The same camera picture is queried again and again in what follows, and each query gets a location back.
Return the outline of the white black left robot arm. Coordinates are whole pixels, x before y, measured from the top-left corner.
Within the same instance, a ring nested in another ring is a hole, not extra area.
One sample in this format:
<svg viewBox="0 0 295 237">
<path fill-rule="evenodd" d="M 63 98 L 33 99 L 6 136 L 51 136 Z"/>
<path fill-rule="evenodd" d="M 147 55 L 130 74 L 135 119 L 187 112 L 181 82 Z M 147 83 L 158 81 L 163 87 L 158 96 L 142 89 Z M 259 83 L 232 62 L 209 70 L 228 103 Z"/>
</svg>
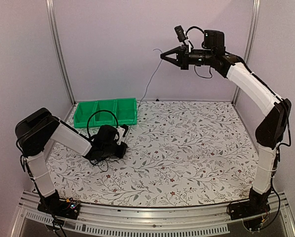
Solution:
<svg viewBox="0 0 295 237">
<path fill-rule="evenodd" d="M 40 197 L 41 204 L 52 214 L 63 210 L 63 201 L 50 177 L 46 162 L 51 144 L 61 144 L 88 160 L 92 166 L 111 157 L 122 159 L 127 150 L 125 137 L 129 126 L 102 125 L 96 134 L 83 135 L 47 108 L 40 108 L 17 123 L 16 147 L 21 152 L 21 165 L 27 171 Z"/>
</svg>

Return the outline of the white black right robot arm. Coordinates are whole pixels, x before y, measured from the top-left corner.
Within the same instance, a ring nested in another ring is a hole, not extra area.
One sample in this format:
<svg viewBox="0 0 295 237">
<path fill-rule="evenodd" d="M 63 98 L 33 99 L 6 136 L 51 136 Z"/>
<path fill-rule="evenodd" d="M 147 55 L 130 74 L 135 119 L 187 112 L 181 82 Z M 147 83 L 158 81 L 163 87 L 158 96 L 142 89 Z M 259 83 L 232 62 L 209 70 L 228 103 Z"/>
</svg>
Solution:
<svg viewBox="0 0 295 237">
<path fill-rule="evenodd" d="M 181 70 L 190 66 L 208 66 L 240 88 L 258 110 L 255 119 L 255 143 L 258 162 L 249 199 L 242 205 L 231 204 L 231 213 L 256 215 L 267 211 L 268 197 L 280 161 L 284 133 L 289 130 L 291 102 L 263 82 L 237 55 L 213 49 L 188 49 L 178 46 L 161 53 L 160 58 Z"/>
</svg>

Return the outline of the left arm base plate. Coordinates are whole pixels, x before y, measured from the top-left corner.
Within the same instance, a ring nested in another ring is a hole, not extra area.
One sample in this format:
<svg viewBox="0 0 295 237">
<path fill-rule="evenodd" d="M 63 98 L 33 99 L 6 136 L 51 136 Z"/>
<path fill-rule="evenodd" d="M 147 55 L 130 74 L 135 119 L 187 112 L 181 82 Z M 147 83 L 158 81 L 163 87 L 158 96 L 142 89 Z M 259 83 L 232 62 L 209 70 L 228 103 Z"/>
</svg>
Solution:
<svg viewBox="0 0 295 237">
<path fill-rule="evenodd" d="M 76 220 L 79 216 L 80 204 L 81 202 L 79 200 L 73 200 L 72 198 L 67 201 L 48 197 L 40 200 L 37 209 L 40 212 L 51 214 L 56 217 Z"/>
</svg>

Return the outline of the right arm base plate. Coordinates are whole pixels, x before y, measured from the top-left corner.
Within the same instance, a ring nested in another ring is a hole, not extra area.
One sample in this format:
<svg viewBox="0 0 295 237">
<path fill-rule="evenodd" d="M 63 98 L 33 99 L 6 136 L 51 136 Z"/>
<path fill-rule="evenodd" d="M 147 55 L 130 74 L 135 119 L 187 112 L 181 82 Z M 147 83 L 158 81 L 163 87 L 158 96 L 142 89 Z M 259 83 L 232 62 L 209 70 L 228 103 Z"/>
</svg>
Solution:
<svg viewBox="0 0 295 237">
<path fill-rule="evenodd" d="M 262 229 L 268 220 L 270 206 L 266 203 L 257 209 L 253 209 L 249 201 L 232 201 L 227 206 L 226 212 L 231 220 L 242 219 L 244 228 L 252 233 L 259 232 Z"/>
</svg>

